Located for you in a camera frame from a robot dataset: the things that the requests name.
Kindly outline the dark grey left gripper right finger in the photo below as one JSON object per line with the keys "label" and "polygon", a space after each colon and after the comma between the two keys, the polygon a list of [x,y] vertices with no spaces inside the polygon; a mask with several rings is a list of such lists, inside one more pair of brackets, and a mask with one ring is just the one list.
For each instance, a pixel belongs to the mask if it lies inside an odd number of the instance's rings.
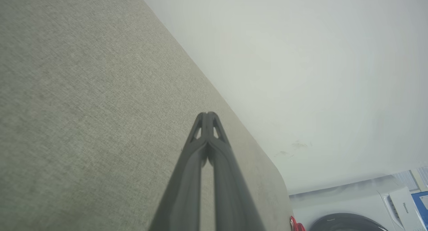
{"label": "dark grey left gripper right finger", "polygon": [[208,112],[208,158],[214,168],[217,231],[264,231],[219,116]]}

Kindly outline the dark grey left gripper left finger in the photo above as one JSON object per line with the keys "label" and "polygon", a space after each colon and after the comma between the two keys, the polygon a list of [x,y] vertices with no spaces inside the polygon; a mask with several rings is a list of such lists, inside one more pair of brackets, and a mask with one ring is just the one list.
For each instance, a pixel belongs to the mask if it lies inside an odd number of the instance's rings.
{"label": "dark grey left gripper left finger", "polygon": [[162,196],[150,231],[198,231],[201,171],[207,160],[206,113],[197,115]]}

